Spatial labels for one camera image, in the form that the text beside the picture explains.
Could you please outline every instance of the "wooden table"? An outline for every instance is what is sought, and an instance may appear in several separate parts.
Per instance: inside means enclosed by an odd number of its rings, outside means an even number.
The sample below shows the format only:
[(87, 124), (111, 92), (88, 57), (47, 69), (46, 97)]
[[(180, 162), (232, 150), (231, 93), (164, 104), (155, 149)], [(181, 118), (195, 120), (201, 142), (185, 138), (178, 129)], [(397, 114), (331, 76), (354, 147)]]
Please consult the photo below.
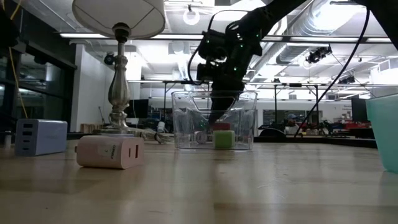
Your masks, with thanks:
[(375, 149), (255, 144), (252, 151), (146, 145), (146, 164), (81, 168), (67, 153), (0, 152), (0, 223), (397, 223), (398, 175)]

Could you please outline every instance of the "table lamp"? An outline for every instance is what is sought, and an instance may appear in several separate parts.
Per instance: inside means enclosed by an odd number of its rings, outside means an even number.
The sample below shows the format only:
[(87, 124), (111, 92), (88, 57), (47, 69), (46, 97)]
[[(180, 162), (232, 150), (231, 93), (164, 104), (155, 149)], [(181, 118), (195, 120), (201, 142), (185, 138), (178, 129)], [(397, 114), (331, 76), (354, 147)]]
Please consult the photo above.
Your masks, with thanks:
[(164, 1), (74, 0), (72, 11), (76, 20), (86, 28), (118, 41), (115, 74), (108, 93), (108, 100), (112, 104), (109, 115), (111, 127), (102, 129), (99, 133), (134, 133), (126, 124), (127, 114), (124, 112), (130, 100), (124, 44), (128, 39), (145, 39), (164, 30)]

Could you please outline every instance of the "silver lamp stand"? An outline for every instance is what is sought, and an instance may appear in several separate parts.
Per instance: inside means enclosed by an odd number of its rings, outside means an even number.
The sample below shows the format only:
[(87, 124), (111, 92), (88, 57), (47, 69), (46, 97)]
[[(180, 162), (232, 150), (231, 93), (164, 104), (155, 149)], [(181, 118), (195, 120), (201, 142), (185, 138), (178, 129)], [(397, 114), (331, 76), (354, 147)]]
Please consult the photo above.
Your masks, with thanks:
[(129, 129), (126, 124), (127, 114), (124, 112), (129, 106), (130, 90), (126, 80), (126, 65), (128, 60), (124, 56), (124, 44), (130, 36), (130, 28), (120, 22), (113, 27), (115, 38), (118, 41), (118, 55), (115, 57), (115, 73), (108, 92), (108, 101), (112, 104), (112, 112), (109, 114), (111, 126), (101, 130), (95, 130), (94, 134), (137, 134)]

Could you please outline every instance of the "ceiling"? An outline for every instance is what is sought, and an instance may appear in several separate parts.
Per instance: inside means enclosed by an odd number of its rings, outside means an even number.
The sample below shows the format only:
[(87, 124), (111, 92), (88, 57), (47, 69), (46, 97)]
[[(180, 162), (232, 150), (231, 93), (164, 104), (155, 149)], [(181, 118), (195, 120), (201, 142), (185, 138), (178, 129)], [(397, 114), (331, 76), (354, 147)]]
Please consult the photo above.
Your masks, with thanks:
[[(73, 0), (30, 0), (22, 1), (22, 6), (59, 32), (88, 32), (89, 30), (82, 28), (74, 18), (72, 14), (72, 2)], [(207, 29), (211, 15), (227, 7), (217, 6), (217, 4), (224, 4), (227, 1), (212, 0), (202, 2), (203, 4), (200, 7), (196, 7), (196, 4), (193, 5), (193, 10), (198, 10), (200, 12), (200, 20), (198, 24), (194, 26), (188, 25), (182, 19), (183, 13), (187, 10), (186, 4), (179, 6), (166, 4), (165, 13), (167, 21), (164, 33), (200, 34), (203, 30)], [(303, 6), (290, 13), (287, 16), (287, 22), (289, 23), (302, 8)], [(358, 36), (363, 28), (365, 12), (364, 9), (360, 9), (358, 13), (345, 25), (334, 31), (332, 35)], [(214, 21), (213, 29), (223, 31), (230, 22), (231, 21)], [(366, 35), (386, 36), (373, 16), (371, 16), (369, 21)], [(172, 43), (171, 40), (132, 40), (127, 43), (128, 45), (135, 45), (144, 59), (145, 64), (142, 69), (142, 75), (145, 76), (146, 79), (154, 77), (159, 78), (162, 77), (161, 75), (170, 76), (172, 71), (178, 68), (176, 56), (174, 54), (169, 54), (170, 43)], [(194, 49), (199, 42), (189, 41), (187, 44), (191, 49)], [(104, 45), (116, 45), (116, 42), (114, 40), (92, 40), (91, 42), (87, 42), (87, 49), (95, 51), (100, 58), (106, 53), (101, 50)], [(332, 44), (331, 47), (338, 61), (345, 63), (354, 45)], [(398, 52), (393, 45), (360, 45), (348, 69), (352, 69), (355, 72), (360, 82), (367, 82), (369, 80), (369, 68), (377, 65), (378, 62), (385, 61), (388, 57), (397, 55)], [(187, 61), (189, 57), (190, 55), (186, 55), (185, 61)], [(276, 77), (279, 77), (283, 82), (307, 82), (309, 80), (327, 82), (341, 70), (341, 65), (336, 58), (329, 55), (320, 63), (312, 65), (311, 67), (302, 62), (302, 58), (301, 61), (300, 58), (298, 58), (297, 62), (283, 69), (283, 77), (279, 74), (273, 74), (272, 76), (276, 75)], [(200, 62), (203, 62), (203, 60), (200, 57), (195, 57), (191, 69), (196, 70)]]

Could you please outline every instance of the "teal container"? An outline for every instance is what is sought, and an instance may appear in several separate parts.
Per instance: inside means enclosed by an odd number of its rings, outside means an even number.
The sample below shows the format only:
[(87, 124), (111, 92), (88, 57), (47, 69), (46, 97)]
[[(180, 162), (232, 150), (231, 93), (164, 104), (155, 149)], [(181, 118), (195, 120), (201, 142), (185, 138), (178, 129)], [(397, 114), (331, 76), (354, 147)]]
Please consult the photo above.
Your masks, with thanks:
[(398, 174), (398, 94), (366, 100), (368, 119), (384, 168)]

